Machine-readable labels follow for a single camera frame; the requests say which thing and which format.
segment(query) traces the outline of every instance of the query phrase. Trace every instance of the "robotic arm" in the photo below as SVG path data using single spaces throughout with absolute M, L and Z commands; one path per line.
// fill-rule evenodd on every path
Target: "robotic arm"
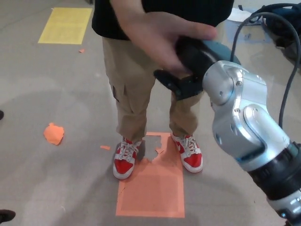
M 209 95 L 219 147 L 252 177 L 289 226 L 301 226 L 301 147 L 269 115 L 265 81 L 237 58 L 228 61 L 230 50 L 218 42 L 182 38 L 176 50 L 193 75 L 180 80 L 157 70 L 155 77 L 179 101 L 202 91 Z

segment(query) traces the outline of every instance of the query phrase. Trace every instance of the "shoe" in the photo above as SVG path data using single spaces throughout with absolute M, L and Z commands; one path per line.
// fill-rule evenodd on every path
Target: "shoe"
M 180 154 L 183 166 L 191 173 L 199 173 L 203 169 L 203 156 L 194 136 L 185 138 L 171 135 Z
M 127 179 L 133 172 L 141 141 L 132 143 L 123 138 L 114 157 L 113 174 L 119 180 Z

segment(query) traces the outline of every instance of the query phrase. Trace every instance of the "orange tape square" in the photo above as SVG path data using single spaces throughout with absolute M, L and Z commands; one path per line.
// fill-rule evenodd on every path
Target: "orange tape square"
M 147 133 L 147 136 L 161 137 L 158 156 L 153 161 L 138 162 L 133 174 L 119 182 L 116 216 L 184 218 L 180 154 L 169 133 Z

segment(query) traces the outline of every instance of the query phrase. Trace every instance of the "concrete floor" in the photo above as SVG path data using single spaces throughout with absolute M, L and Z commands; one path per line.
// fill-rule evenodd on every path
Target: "concrete floor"
M 261 7 L 274 0 L 240 1 Z M 88 25 L 82 46 L 37 44 L 53 7 L 89 7 L 84 0 L 0 1 L 0 209 L 17 212 L 7 226 L 282 226 L 264 194 L 215 143 L 213 111 L 205 95 L 196 137 L 205 168 L 184 172 L 183 219 L 116 217 L 118 181 L 111 171 L 116 109 L 104 72 L 101 38 Z M 252 28 L 252 35 L 260 33 Z M 227 37 L 224 43 L 230 46 Z M 85 48 L 85 54 L 78 50 Z M 237 56 L 268 84 L 270 114 L 278 120 L 293 65 L 273 43 L 240 44 Z M 284 128 L 301 141 L 301 77 L 288 98 Z M 169 132 L 170 93 L 156 84 L 148 131 Z M 42 133 L 50 122 L 65 128 L 60 146 Z

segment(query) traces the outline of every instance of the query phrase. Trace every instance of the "finger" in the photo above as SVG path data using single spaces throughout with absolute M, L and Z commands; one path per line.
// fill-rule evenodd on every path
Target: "finger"
M 180 35 L 200 40 L 213 40 L 217 36 L 217 29 L 213 26 L 195 23 L 181 19 L 178 26 Z

